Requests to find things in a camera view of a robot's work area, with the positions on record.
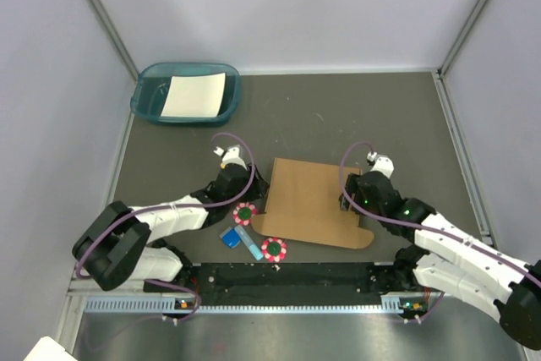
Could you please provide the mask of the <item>brown cardboard box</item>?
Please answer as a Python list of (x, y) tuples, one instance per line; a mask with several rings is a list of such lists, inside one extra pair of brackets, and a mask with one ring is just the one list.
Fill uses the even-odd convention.
[(342, 211), (337, 165), (276, 158), (265, 208), (252, 228), (267, 237), (285, 238), (345, 249), (365, 249), (374, 233)]

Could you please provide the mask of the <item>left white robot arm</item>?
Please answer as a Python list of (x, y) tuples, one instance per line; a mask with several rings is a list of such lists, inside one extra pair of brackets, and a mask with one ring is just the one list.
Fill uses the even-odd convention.
[(129, 207), (114, 201), (74, 244), (76, 275), (104, 291), (146, 280), (183, 290), (191, 282), (192, 264), (165, 238), (210, 227), (236, 204), (263, 199), (268, 189), (255, 165), (226, 164), (206, 187), (173, 202)]

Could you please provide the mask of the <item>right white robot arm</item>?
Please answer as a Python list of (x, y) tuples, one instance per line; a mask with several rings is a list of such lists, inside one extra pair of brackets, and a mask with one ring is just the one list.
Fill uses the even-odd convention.
[(540, 265), (494, 249), (449, 222), (432, 206), (404, 199), (382, 172), (339, 175), (341, 206), (378, 221), (411, 242), (417, 255), (396, 266), (407, 290), (430, 287), (497, 322), (515, 342), (540, 349)]

